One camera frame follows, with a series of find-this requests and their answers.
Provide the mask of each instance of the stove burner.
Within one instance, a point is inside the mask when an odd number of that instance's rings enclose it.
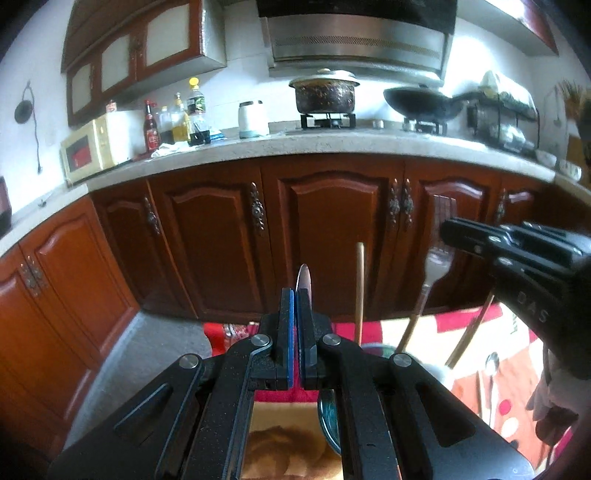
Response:
[[[405,132],[416,132],[420,134],[447,136],[447,122],[417,122],[408,118],[404,119],[402,129]]]
[[[314,115],[302,115],[300,117],[303,130],[315,128],[355,128],[354,113],[322,113],[324,117],[316,118]],[[314,119],[314,125],[309,125],[308,120]]]

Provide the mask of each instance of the wok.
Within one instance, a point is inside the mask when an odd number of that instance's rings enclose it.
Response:
[[[384,90],[388,105],[418,122],[445,123],[457,117],[463,102],[427,87],[397,87]]]

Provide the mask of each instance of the stainless steel range hood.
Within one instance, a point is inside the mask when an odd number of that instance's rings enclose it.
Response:
[[[261,18],[272,76],[323,67],[443,85],[453,36],[420,25],[341,14]]]

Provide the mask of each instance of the plastic bottle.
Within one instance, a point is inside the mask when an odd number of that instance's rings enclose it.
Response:
[[[189,116],[185,111],[181,94],[174,95],[174,109],[170,114],[173,123],[173,138],[175,142],[190,141],[191,126]]]
[[[210,143],[210,127],[205,117],[205,95],[199,90],[199,79],[197,77],[189,79],[189,86],[191,87],[191,97],[187,101],[191,124],[189,144],[193,146]]]

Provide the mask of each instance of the wooden cabinet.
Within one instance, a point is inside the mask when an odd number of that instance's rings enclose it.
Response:
[[[99,62],[96,55],[90,56],[67,77],[68,118],[84,118],[94,108],[100,98],[98,89]]]
[[[536,206],[546,185],[539,180],[514,174],[504,174],[495,212],[495,225],[519,225],[525,220],[536,221]]]
[[[536,0],[457,0],[457,16],[530,57],[558,55],[546,14]]]
[[[147,180],[100,190],[92,199],[139,305],[150,312],[195,318],[154,213]]]
[[[261,173],[256,162],[150,178],[154,207],[200,320],[258,321],[276,312]]]
[[[101,99],[106,99],[136,81],[137,38],[134,26],[127,27],[99,49]]]
[[[88,197],[29,233],[21,249],[39,289],[105,358],[138,310]]]
[[[138,306],[88,197],[0,258],[0,432],[42,471]]]
[[[92,18],[105,15],[103,5],[92,6],[95,14],[73,10],[62,62],[70,126],[101,115],[111,99],[136,100],[159,87],[226,66],[223,11],[217,0],[134,0],[135,9],[127,3],[112,5],[117,20],[108,32],[105,22],[97,24]],[[80,25],[95,34],[81,32]],[[89,46],[80,53],[74,39],[82,37]]]
[[[355,244],[363,242],[371,305],[372,293],[384,281],[380,266],[392,261],[403,175],[402,159],[375,155],[300,155],[265,163],[262,178],[278,288],[295,287],[298,269],[306,263],[314,309],[333,321],[351,321]]]
[[[424,259],[432,245],[434,195],[456,199],[460,217],[491,222],[501,183],[497,171],[462,165],[456,175],[448,162],[419,159],[407,160],[404,177],[394,260],[384,289],[376,293],[382,318],[408,314],[414,307],[424,279]],[[456,252],[450,272],[433,287],[427,308],[447,310],[479,299],[482,293],[474,291],[474,285],[486,271],[477,260]]]
[[[201,0],[166,2],[142,19],[139,77],[197,57],[203,52],[199,30]]]
[[[43,295],[13,247],[0,259],[0,421],[18,440],[55,455],[98,363],[77,355]]]

